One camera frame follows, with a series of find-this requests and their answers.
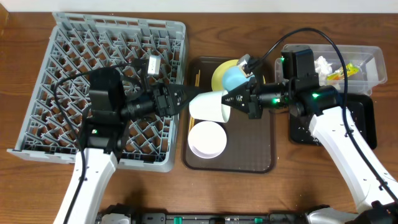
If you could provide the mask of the light blue bowl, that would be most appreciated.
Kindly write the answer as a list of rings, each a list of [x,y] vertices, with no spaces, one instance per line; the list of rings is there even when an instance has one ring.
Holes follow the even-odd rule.
[[[225,90],[231,91],[241,84],[248,82],[252,77],[254,77],[254,75],[246,77],[238,66],[232,66],[224,72],[221,83]]]

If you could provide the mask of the wooden chopstick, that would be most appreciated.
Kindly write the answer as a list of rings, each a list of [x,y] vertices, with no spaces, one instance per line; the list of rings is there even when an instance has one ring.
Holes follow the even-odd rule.
[[[199,87],[199,84],[200,84],[200,70],[198,71],[195,77],[195,87]],[[190,116],[188,131],[191,131],[194,125],[195,125],[195,119],[192,116]]]

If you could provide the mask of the yellow round plate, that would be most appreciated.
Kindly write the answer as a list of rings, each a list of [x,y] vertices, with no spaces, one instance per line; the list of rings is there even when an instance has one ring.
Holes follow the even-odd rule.
[[[211,78],[211,89],[213,91],[224,90],[222,83],[221,83],[222,76],[228,68],[231,68],[232,66],[236,66],[237,62],[238,62],[238,59],[228,60],[226,62],[223,62],[220,66],[218,66],[216,68],[216,70],[213,72],[213,76]]]

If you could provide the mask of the white cup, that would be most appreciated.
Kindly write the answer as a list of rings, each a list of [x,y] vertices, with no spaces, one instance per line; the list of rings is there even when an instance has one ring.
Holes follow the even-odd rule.
[[[190,116],[194,119],[227,123],[231,114],[231,107],[222,104],[222,97],[226,90],[210,91],[194,97],[189,103]]]

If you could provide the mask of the pink bowl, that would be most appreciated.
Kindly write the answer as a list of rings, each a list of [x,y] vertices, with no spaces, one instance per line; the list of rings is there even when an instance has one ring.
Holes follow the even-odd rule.
[[[212,121],[202,121],[194,125],[188,134],[190,150],[202,159],[218,157],[225,150],[226,144],[225,130]]]

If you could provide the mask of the white tissue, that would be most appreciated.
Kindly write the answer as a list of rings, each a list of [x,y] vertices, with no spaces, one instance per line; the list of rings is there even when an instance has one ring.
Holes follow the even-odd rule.
[[[331,64],[323,56],[319,56],[315,61],[315,71],[318,73],[319,84],[326,85],[327,76],[332,74]]]

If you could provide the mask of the green snack wrapper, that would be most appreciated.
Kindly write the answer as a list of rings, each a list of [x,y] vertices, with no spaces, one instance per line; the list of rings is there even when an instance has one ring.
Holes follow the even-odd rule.
[[[347,64],[345,69],[347,77],[355,75],[359,72],[359,67],[353,65],[352,63]],[[335,70],[332,74],[327,76],[327,80],[344,80],[344,79],[345,79],[345,73],[343,67],[340,67],[339,69]]]

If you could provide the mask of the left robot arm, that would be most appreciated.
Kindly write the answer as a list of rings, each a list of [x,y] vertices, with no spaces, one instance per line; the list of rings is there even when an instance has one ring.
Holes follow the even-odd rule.
[[[174,116],[201,93],[195,86],[158,83],[127,96],[124,82],[140,82],[121,75],[115,66],[89,71],[91,105],[82,127],[73,135],[79,156],[55,223],[94,223],[105,188],[121,159],[135,119]]]

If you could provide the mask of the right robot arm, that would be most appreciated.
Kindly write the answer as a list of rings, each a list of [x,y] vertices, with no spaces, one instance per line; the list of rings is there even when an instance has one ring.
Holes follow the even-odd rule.
[[[397,223],[397,181],[388,173],[357,129],[346,107],[346,95],[321,86],[313,51],[289,45],[282,51],[285,83],[263,84],[250,79],[222,97],[222,104],[259,119],[264,108],[288,108],[308,126],[343,176],[357,212],[327,205],[302,215],[279,215],[271,223]]]

